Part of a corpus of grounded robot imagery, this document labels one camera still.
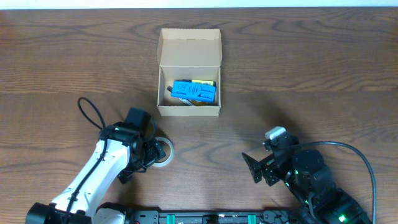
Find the large clear tape roll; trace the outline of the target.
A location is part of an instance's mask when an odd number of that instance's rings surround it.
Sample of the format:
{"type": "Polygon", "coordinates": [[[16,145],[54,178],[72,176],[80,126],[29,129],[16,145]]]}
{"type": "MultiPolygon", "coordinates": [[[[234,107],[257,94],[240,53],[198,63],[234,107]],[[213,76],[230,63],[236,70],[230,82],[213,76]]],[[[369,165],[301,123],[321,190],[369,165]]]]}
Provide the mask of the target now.
{"type": "Polygon", "coordinates": [[[161,168],[169,165],[174,158],[175,148],[173,142],[165,137],[156,137],[155,138],[158,142],[163,143],[166,145],[167,150],[165,151],[166,157],[163,159],[155,162],[152,166],[156,168],[161,168]]]}

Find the white black-capped marker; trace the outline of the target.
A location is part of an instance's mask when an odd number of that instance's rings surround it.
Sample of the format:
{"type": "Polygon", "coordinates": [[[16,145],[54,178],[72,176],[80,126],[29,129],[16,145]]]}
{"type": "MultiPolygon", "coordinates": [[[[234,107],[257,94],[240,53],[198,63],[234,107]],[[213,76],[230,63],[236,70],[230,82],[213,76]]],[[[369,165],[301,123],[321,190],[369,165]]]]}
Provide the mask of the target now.
{"type": "MultiPolygon", "coordinates": [[[[172,87],[168,86],[167,90],[171,93],[172,92],[172,87]]],[[[187,106],[193,106],[193,103],[190,100],[184,99],[184,98],[178,98],[180,101],[182,101],[185,105],[187,106]]]]}

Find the blue whiteboard duster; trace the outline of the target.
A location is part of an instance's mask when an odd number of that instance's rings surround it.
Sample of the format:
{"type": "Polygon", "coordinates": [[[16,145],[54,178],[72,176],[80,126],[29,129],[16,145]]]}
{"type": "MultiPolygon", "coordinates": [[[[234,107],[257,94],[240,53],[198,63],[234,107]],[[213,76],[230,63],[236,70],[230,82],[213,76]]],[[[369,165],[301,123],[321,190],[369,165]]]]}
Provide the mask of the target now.
{"type": "Polygon", "coordinates": [[[214,103],[216,87],[192,82],[174,81],[172,97],[214,103]]]}

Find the yellow highlighter blue cap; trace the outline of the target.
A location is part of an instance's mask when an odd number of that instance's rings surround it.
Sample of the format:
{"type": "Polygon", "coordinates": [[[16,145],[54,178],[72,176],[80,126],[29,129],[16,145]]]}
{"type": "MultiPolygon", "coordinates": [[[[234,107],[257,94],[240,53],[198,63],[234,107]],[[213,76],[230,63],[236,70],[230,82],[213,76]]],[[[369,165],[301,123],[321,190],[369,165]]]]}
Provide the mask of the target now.
{"type": "Polygon", "coordinates": [[[200,85],[209,85],[209,86],[214,86],[216,87],[216,82],[213,80],[187,80],[183,79],[181,82],[189,82],[189,83],[196,83],[200,85]]]}

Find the brown cardboard box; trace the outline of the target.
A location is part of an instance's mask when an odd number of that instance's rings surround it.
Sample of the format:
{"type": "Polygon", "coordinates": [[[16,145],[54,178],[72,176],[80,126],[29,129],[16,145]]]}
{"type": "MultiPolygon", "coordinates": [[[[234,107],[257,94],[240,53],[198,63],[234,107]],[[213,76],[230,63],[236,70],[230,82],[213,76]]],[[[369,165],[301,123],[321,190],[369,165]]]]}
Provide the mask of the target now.
{"type": "Polygon", "coordinates": [[[222,52],[219,29],[161,29],[157,48],[157,107],[161,116],[220,115],[222,52]],[[175,80],[214,81],[215,101],[207,105],[186,105],[172,97],[167,89],[175,80]]]}

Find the small yellow tape roll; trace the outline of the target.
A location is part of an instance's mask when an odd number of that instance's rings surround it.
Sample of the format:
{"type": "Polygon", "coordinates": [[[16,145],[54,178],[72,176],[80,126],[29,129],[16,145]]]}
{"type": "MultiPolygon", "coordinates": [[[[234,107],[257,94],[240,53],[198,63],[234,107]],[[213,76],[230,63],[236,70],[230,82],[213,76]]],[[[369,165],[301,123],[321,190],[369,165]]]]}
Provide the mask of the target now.
{"type": "Polygon", "coordinates": [[[205,106],[205,105],[208,104],[207,102],[204,102],[204,101],[195,101],[195,100],[192,100],[191,102],[192,102],[192,104],[193,104],[194,106],[205,106]]]}

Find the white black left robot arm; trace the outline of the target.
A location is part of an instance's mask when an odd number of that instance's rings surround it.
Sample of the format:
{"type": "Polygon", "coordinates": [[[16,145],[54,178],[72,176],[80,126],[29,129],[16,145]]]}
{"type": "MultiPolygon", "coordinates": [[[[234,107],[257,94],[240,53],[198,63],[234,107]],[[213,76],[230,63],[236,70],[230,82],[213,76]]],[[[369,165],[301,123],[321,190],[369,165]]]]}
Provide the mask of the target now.
{"type": "Polygon", "coordinates": [[[145,138],[151,115],[131,108],[124,121],[102,129],[94,153],[72,183],[48,205],[35,203],[26,223],[134,223],[130,209],[101,201],[114,179],[122,184],[165,157],[156,138],[145,138]]]}

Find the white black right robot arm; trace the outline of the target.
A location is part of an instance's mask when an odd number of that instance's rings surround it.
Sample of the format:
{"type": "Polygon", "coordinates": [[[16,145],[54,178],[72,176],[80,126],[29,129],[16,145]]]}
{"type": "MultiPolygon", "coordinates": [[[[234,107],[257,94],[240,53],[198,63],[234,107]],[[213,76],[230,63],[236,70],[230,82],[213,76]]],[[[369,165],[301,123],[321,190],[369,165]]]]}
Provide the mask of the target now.
{"type": "Polygon", "coordinates": [[[301,143],[298,137],[277,126],[266,132],[262,145],[270,155],[257,161],[242,154],[255,183],[268,186],[282,181],[300,202],[286,214],[287,223],[375,223],[359,203],[336,186],[331,169],[318,146],[322,141],[301,143]]]}

